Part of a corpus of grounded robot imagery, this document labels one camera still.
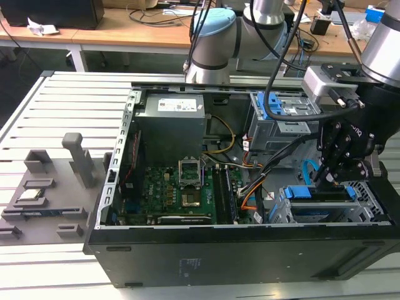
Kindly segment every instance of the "floor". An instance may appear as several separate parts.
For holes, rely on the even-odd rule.
[[[74,71],[73,67],[66,64],[66,51],[52,49],[25,49],[29,56],[42,70]],[[41,71],[26,57],[20,49],[15,49],[17,60],[8,62],[3,59],[0,63],[0,128],[17,108],[18,104],[28,93],[31,86],[40,76]],[[131,53],[131,65],[123,66],[120,53],[105,52],[107,66],[102,67],[102,57],[99,52],[85,52],[86,61],[91,72],[127,72],[127,73],[182,73],[182,65],[186,58],[184,55]],[[231,60],[229,67],[231,74],[267,76],[274,67],[273,62],[246,61],[244,70],[235,70],[236,60]]]

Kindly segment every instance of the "blue latch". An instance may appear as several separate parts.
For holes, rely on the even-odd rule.
[[[349,196],[351,197],[351,199],[353,199],[353,200],[357,199],[357,194],[356,194],[356,191],[353,189],[353,187],[351,187],[351,186],[346,187],[346,191],[349,194]]]
[[[288,186],[284,192],[288,199],[311,198],[311,193],[307,186]]]
[[[269,93],[268,98],[269,108],[274,114],[285,114],[284,110],[282,109],[282,101],[278,99],[274,92]],[[260,107],[260,110],[263,113],[264,120],[271,120],[271,118],[267,115],[267,112],[264,107],[264,93],[258,92],[257,93],[257,105]]]

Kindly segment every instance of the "green motherboard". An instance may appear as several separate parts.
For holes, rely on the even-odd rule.
[[[181,179],[198,177],[197,166],[182,169]],[[241,172],[234,167],[202,168],[197,187],[179,184],[178,167],[147,167],[141,199],[125,199],[118,220],[130,226],[185,223],[191,219],[197,220],[196,224],[204,221],[204,224],[230,224],[230,218],[225,215],[231,215],[231,208],[221,201],[225,199],[226,203],[230,201],[236,206],[236,189],[242,184]]]

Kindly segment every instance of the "light blue robot arm cap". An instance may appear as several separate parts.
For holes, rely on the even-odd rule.
[[[205,12],[201,16],[201,22],[204,21]],[[199,37],[212,36],[228,28],[236,20],[234,11],[225,8],[212,8],[209,10],[207,19],[201,29]],[[194,17],[194,28],[199,21],[199,13]]]

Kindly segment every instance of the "motherboard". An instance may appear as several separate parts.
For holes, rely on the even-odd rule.
[[[141,197],[123,200],[118,221],[130,226],[233,224],[241,171],[203,166],[198,173],[198,166],[147,167]]]

